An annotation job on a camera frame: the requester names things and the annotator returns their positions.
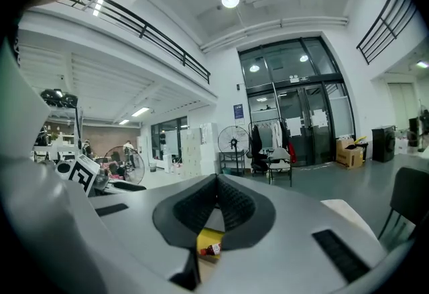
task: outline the black slot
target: black slot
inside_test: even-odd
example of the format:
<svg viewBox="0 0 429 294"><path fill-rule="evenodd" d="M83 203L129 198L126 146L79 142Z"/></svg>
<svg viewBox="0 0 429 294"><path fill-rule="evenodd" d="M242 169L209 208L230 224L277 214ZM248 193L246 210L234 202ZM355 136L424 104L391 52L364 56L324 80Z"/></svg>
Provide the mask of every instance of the black slot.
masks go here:
<svg viewBox="0 0 429 294"><path fill-rule="evenodd" d="M116 204L116 205L112 205L112 206L97 208L95 210L95 212L99 216L108 216L109 214L120 212L120 211L126 210L127 208L128 208L128 206L125 204Z"/></svg>
<svg viewBox="0 0 429 294"><path fill-rule="evenodd" d="M333 231L314 233L313 238L349 283L369 271L369 267Z"/></svg>

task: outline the chair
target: chair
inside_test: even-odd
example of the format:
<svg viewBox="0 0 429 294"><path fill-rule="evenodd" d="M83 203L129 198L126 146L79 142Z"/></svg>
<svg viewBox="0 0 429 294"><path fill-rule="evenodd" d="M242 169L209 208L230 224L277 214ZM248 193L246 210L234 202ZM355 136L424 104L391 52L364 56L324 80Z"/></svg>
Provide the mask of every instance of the chair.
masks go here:
<svg viewBox="0 0 429 294"><path fill-rule="evenodd" d="M268 157L269 165L269 184L271 184L273 180L273 170L288 170L289 171L289 180L290 186L292 187L292 166L290 164L290 155L289 153L279 147L273 151L273 153Z"/></svg>
<svg viewBox="0 0 429 294"><path fill-rule="evenodd" d="M395 226L401 216L416 226L419 225L429 211L429 172L409 167L399 169L395 176L390 207L389 216L378 239L383 235L393 211L399 214Z"/></svg>

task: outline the cardboard box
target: cardboard box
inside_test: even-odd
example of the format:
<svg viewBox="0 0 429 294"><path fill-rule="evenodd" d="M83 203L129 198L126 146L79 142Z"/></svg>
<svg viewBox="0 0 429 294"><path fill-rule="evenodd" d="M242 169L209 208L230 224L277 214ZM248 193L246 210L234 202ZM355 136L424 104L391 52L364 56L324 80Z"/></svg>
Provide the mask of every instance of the cardboard box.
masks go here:
<svg viewBox="0 0 429 294"><path fill-rule="evenodd" d="M354 145L355 141L352 138L343 139L336 142L336 162L344 165L347 169L356 169L363 164L363 149L348 150L346 147Z"/></svg>

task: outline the yellow object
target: yellow object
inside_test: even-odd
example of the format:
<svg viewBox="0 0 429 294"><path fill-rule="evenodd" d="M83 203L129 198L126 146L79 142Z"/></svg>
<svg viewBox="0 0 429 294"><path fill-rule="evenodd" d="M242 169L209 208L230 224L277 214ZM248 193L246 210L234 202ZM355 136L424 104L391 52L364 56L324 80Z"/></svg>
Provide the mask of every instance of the yellow object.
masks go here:
<svg viewBox="0 0 429 294"><path fill-rule="evenodd" d="M224 232L211 230L210 228L203 228L200 234L198 235L198 237L196 238L196 251L198 252L198 254L200 253L200 250L202 248L207 248L212 244L220 243L222 240L223 234ZM220 258L219 255L212 256L212 257L216 259Z"/></svg>
<svg viewBox="0 0 429 294"><path fill-rule="evenodd" d="M365 139L366 137L367 137L367 136L364 136L364 137L361 137L361 138L356 139L355 144L357 144L357 143L358 143L358 142L360 142L361 140Z"/></svg>

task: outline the air vent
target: air vent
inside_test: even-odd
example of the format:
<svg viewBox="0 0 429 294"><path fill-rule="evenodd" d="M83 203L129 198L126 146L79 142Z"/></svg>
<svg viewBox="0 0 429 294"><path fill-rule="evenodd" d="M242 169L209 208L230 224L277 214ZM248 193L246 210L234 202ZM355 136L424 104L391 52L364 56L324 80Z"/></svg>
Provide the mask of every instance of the air vent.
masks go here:
<svg viewBox="0 0 429 294"><path fill-rule="evenodd" d="M313 238L349 283L369 271L369 267L332 230L314 233Z"/></svg>

